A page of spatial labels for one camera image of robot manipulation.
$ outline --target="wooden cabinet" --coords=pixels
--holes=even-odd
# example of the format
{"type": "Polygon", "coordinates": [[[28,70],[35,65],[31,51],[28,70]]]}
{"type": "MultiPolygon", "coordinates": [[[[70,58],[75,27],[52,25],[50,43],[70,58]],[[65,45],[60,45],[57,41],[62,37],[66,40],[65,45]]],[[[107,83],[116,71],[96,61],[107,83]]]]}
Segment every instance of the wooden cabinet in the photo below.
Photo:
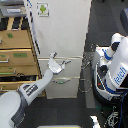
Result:
{"type": "Polygon", "coordinates": [[[0,94],[41,77],[29,28],[21,30],[21,18],[19,29],[12,30],[13,20],[9,18],[7,30],[0,31],[0,94]],[[31,76],[36,79],[20,79],[31,76]]]}

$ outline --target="blue logo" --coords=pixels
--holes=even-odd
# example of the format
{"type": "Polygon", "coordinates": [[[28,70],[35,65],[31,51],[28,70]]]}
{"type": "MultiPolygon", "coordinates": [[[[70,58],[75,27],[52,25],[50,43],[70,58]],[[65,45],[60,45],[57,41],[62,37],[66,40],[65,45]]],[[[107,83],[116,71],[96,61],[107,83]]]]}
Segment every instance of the blue logo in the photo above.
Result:
{"type": "Polygon", "coordinates": [[[117,77],[114,78],[115,82],[120,85],[121,84],[121,81],[122,79],[124,78],[125,74],[126,74],[126,69],[124,67],[120,67],[120,71],[119,73],[117,74],[117,77]]]}

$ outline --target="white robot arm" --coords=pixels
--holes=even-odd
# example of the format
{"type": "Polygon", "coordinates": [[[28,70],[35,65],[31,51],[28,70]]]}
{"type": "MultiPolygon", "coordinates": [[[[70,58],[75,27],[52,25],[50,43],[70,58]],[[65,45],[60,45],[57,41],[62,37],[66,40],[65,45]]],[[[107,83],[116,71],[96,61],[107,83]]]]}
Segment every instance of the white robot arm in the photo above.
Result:
{"type": "Polygon", "coordinates": [[[10,91],[0,97],[0,128],[17,128],[24,119],[24,109],[47,87],[53,73],[59,73],[65,64],[58,64],[56,53],[49,59],[49,68],[42,79],[31,84],[23,84],[17,91],[10,91]]]}

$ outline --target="floor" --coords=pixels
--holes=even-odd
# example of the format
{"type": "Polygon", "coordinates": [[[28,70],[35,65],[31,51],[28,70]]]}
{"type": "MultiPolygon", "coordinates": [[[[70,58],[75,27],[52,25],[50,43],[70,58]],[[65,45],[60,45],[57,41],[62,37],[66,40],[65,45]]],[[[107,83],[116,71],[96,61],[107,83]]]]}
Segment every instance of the floor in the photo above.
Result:
{"type": "MultiPolygon", "coordinates": [[[[105,0],[104,3],[101,0],[92,0],[85,58],[92,56],[92,44],[109,46],[111,36],[114,33],[127,35],[120,22],[120,12],[127,6],[128,0],[124,2],[105,0]]],[[[98,117],[101,128],[103,128],[106,118],[101,114],[101,104],[94,97],[92,89],[90,90],[89,65],[82,69],[81,79],[86,79],[85,81],[80,80],[79,84],[81,90],[87,91],[86,93],[79,89],[76,99],[47,100],[46,98],[36,98],[25,110],[26,116],[19,128],[37,128],[44,125],[79,125],[82,128],[92,128],[91,115],[98,117]]]]}

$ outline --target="wooden drawer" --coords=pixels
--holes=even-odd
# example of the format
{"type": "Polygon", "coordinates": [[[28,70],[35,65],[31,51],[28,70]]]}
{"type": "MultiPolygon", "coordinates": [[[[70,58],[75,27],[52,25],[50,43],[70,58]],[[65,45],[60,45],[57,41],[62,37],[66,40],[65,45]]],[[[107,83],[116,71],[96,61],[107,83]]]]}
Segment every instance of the wooden drawer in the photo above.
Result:
{"type": "Polygon", "coordinates": [[[31,49],[0,50],[0,66],[35,65],[31,49]]]}
{"type": "Polygon", "coordinates": [[[36,65],[33,66],[15,66],[0,67],[0,76],[17,76],[17,75],[38,75],[36,65]]]}
{"type": "Polygon", "coordinates": [[[4,48],[31,48],[27,30],[0,31],[0,49],[4,48]]]}
{"type": "Polygon", "coordinates": [[[32,82],[34,81],[0,82],[0,91],[17,90],[22,84],[32,82]]]}

